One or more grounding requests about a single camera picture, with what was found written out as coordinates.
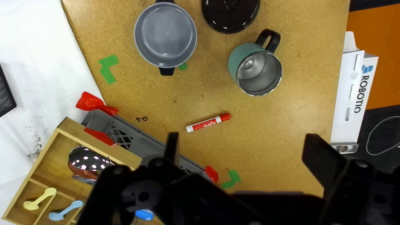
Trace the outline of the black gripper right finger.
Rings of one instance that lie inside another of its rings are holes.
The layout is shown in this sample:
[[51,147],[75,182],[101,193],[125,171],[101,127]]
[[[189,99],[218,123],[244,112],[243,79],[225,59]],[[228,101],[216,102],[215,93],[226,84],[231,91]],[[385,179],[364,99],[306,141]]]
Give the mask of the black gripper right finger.
[[306,134],[301,161],[319,184],[326,198],[346,164],[346,159],[316,134]]

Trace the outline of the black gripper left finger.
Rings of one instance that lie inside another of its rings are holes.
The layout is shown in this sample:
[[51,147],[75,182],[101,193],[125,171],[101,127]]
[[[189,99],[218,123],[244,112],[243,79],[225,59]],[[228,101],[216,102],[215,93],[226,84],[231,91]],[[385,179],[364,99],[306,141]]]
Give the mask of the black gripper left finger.
[[179,162],[178,144],[179,144],[179,134],[178,133],[170,133],[168,136],[168,142],[166,142],[166,147],[165,147],[164,158],[168,159],[171,163],[178,163]]

